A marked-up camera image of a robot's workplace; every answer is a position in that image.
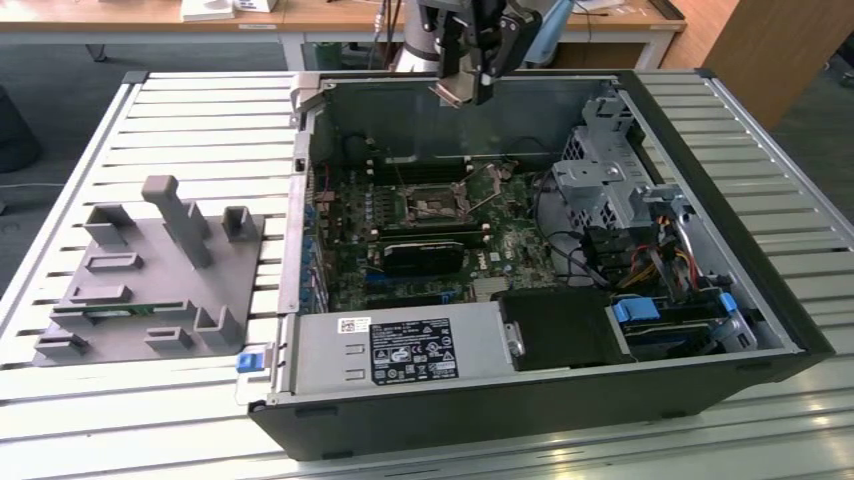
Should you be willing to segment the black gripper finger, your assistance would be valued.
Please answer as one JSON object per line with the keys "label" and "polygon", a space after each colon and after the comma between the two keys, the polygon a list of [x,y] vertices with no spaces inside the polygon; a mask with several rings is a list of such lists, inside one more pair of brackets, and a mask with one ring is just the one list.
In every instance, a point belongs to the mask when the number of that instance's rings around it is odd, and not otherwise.
{"label": "black gripper finger", "polygon": [[456,16],[439,16],[436,20],[436,45],[439,49],[438,79],[455,76],[460,70],[464,53],[467,24]]}
{"label": "black gripper finger", "polygon": [[538,11],[483,11],[474,15],[468,27],[474,105],[491,99],[495,80],[522,65],[540,26]]}

